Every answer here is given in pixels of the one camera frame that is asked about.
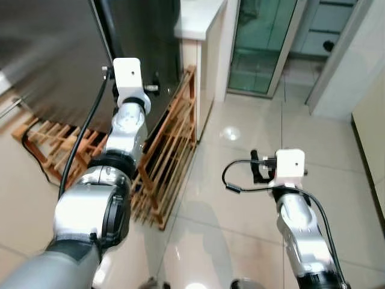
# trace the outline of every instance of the black cable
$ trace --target black cable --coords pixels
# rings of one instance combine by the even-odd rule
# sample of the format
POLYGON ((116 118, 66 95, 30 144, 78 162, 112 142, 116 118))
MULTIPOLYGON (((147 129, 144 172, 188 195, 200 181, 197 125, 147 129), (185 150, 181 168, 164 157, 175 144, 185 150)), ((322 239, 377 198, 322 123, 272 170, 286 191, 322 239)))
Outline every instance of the black cable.
POLYGON ((96 99, 94 101, 94 104, 92 105, 91 110, 88 113, 88 116, 87 116, 87 118, 86 118, 86 120, 85 120, 85 122, 84 122, 84 124, 82 126, 82 129, 80 130, 78 138, 76 139, 75 144, 72 147, 71 153, 70 153, 70 155, 68 157, 68 160, 67 160, 67 163, 66 163, 66 166, 64 167, 64 170, 63 170, 63 176, 61 177, 58 199, 60 199, 60 197, 64 193, 64 190, 66 189, 66 182, 67 182, 68 174, 69 174, 69 171, 70 171, 70 168, 71 168, 71 165, 72 165, 72 161, 73 161, 73 159, 74 159, 74 157, 76 155, 76 152, 77 152, 78 147, 80 145, 80 142, 81 142, 81 140, 83 138, 85 130, 87 129, 87 126, 90 124, 91 119, 94 116, 94 114, 95 114, 95 112, 97 110, 97 107, 99 106, 100 100, 103 97, 103 94, 104 94, 104 91, 105 91, 105 88, 106 88, 106 85, 107 85, 107 82, 109 80, 110 75, 111 75, 111 71, 108 69, 107 73, 106 73, 106 76, 105 76, 105 79, 104 79, 104 81, 102 83, 102 86, 100 87, 99 93, 97 94, 96 99))
POLYGON ((55 186, 59 187, 57 184, 55 184, 54 182, 52 182, 52 181, 49 179, 49 177, 48 177, 46 171, 44 170, 43 165, 42 165, 42 163, 40 162, 40 160, 37 158, 37 156, 35 156, 35 154, 34 154, 34 153, 33 153, 33 152, 26 146, 26 144, 25 144, 25 141, 26 141, 27 138, 28 138, 28 133, 29 133, 29 131, 31 130, 31 128, 33 128, 33 127, 36 125, 36 123, 37 123, 37 122, 34 122, 34 123, 30 124, 29 127, 27 127, 27 129, 26 129, 25 132, 23 133, 23 136, 22 136, 22 146, 25 148, 25 150, 26 150, 27 152, 29 152, 30 155, 33 156, 33 158, 34 158, 34 159, 36 160, 36 162, 39 164, 38 166, 40 167, 40 170, 42 170, 42 173, 45 175, 45 177, 46 177, 46 179, 47 179, 47 182, 50 183, 50 184, 52 184, 52 185, 55 185, 55 186))
POLYGON ((263 187, 263 188, 242 188, 238 185, 235 185, 235 184, 232 184, 230 182, 226 182, 226 172, 227 170, 233 166, 234 164, 239 164, 239 163, 248 163, 248 164, 251 164, 251 163, 255 163, 255 164, 264 164, 265 162, 264 161, 258 161, 258 160, 235 160, 235 161, 232 161, 230 164, 228 164, 223 172, 222 172, 222 182, 223 184, 226 186, 227 189, 229 190, 232 190, 232 191, 235 191, 236 193, 240 193, 242 191, 244 192, 254 192, 254 191, 264 191, 264 190, 272 190, 272 189, 275 189, 275 188, 284 188, 285 190, 291 190, 291 191, 295 191, 297 193, 299 193, 300 195, 302 196, 307 196, 308 198, 310 198, 317 206, 319 212, 321 213, 321 216, 322 216, 322 219, 324 221, 324 224, 325 224, 325 230, 326 230, 326 234, 327 234, 327 238, 328 238, 328 242, 329 242, 329 245, 330 245, 330 250, 331 250, 331 257, 336 265, 336 269, 337 269, 337 272, 341 278, 341 281, 346 284, 346 281, 345 281, 345 277, 343 276, 343 273, 342 273, 342 269, 341 269, 341 266, 339 264, 339 259, 338 259, 338 256, 337 256, 337 252, 336 252, 336 246, 334 245, 334 241, 333 241, 333 237, 331 236, 331 230, 330 230, 330 225, 329 225, 329 221, 327 219, 327 216, 326 216, 326 213, 320 203, 319 200, 317 200, 317 198, 300 189, 300 188, 290 188, 290 187, 285 187, 284 185, 280 185, 280 186, 276 186, 276 187, 263 187))

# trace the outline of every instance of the white wall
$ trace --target white wall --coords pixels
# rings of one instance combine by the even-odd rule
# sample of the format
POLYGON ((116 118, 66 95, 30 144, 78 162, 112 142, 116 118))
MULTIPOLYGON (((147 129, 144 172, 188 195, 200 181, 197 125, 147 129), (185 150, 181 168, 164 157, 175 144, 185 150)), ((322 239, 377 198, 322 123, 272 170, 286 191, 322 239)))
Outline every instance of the white wall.
POLYGON ((215 89, 215 100, 224 101, 227 90, 227 79, 229 77, 229 68, 231 61, 231 52, 233 48, 233 37, 236 27, 236 17, 238 12, 239 0, 227 0, 226 10, 224 12, 223 26, 221 32, 220 50, 217 85, 215 89))
POLYGON ((350 121, 385 64, 385 1, 373 0, 358 32, 315 106, 313 115, 350 121))

